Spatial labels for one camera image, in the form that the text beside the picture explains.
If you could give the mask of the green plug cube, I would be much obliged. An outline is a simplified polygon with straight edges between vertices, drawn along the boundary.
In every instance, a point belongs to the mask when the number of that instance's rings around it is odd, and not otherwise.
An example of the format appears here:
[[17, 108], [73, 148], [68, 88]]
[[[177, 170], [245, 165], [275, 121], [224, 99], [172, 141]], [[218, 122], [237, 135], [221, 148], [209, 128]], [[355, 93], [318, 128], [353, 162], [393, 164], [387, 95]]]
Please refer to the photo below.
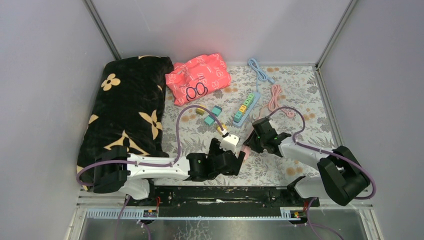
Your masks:
[[248, 109], [250, 106], [251, 106], [251, 104], [252, 104], [252, 99], [246, 99], [244, 102], [243, 102], [243, 105]]
[[249, 101], [253, 101], [255, 99], [255, 94], [250, 93], [246, 99], [249, 100]]

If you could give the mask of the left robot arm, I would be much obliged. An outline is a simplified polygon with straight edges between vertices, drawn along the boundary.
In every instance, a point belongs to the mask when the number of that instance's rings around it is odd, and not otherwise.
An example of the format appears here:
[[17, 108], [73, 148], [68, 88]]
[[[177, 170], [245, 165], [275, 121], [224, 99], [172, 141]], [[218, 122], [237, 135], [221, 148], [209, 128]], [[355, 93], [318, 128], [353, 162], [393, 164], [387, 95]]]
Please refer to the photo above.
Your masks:
[[233, 134], [222, 141], [213, 138], [208, 153], [189, 153], [177, 161], [114, 147], [95, 160], [92, 189], [96, 194], [121, 192], [148, 206], [155, 200], [153, 179], [205, 182], [218, 175], [237, 176], [246, 156], [243, 151], [236, 153], [238, 142], [239, 137]]

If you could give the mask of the blue power strip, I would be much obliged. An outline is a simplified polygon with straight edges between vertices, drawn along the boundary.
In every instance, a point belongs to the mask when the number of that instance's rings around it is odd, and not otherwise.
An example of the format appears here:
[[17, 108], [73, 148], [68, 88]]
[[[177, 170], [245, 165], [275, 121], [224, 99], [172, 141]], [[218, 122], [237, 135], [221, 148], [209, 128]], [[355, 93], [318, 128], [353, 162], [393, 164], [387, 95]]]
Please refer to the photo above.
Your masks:
[[256, 103], [260, 99], [261, 93], [259, 92], [259, 82], [268, 82], [270, 84], [275, 83], [275, 80], [265, 73], [265, 71], [259, 66], [259, 63], [255, 58], [250, 58], [247, 64], [256, 73], [256, 91], [251, 92], [246, 97], [246, 99], [243, 101], [243, 103], [240, 105], [239, 109], [235, 113], [233, 117], [233, 126], [236, 128], [242, 127], [248, 115], [251, 113]]

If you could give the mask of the green plug cube bottom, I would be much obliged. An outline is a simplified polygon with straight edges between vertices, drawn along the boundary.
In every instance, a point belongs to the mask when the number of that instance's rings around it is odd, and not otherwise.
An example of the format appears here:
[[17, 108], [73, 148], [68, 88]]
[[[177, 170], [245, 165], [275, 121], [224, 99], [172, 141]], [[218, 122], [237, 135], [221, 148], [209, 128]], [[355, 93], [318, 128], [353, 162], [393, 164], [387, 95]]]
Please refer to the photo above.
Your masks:
[[255, 99], [255, 94], [250, 93], [246, 99], [249, 100], [249, 101], [253, 101]]

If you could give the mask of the pink power strip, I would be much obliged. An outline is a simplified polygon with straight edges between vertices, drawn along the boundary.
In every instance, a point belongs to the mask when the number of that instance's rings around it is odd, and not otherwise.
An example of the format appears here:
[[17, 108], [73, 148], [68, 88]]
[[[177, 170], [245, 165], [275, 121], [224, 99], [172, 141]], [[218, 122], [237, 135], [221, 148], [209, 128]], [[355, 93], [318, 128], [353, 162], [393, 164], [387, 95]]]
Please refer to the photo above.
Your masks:
[[[279, 84], [274, 84], [274, 85], [272, 85], [270, 92], [271, 92], [271, 98], [270, 98], [268, 104], [263, 105], [261, 107], [259, 114], [258, 114], [258, 116], [255, 120], [258, 120], [258, 119], [261, 118], [265, 108], [267, 108], [267, 110], [269, 112], [272, 112], [272, 111], [274, 111], [274, 110], [276, 110], [277, 108], [280, 107], [279, 96], [283, 92], [282, 87]], [[243, 161], [247, 160], [250, 153], [251, 153], [251, 148], [249, 146], [243, 145], [243, 147], [241, 148], [241, 151], [245, 153]]]

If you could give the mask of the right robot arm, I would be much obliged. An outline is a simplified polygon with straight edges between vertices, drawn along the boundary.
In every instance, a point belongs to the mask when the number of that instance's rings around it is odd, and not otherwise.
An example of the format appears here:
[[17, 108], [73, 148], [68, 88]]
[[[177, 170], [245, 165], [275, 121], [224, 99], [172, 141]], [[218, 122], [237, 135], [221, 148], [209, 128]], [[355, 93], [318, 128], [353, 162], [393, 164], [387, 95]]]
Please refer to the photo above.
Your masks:
[[277, 133], [269, 117], [253, 124], [253, 131], [244, 141], [244, 146], [258, 154], [267, 151], [281, 158], [293, 159], [319, 172], [317, 177], [301, 177], [292, 182], [287, 191], [287, 201], [293, 206], [301, 205], [308, 198], [331, 199], [346, 206], [352, 200], [361, 200], [360, 195], [372, 187], [368, 199], [376, 193], [376, 183], [362, 168], [353, 153], [345, 146], [328, 150], [307, 145], [285, 132]]

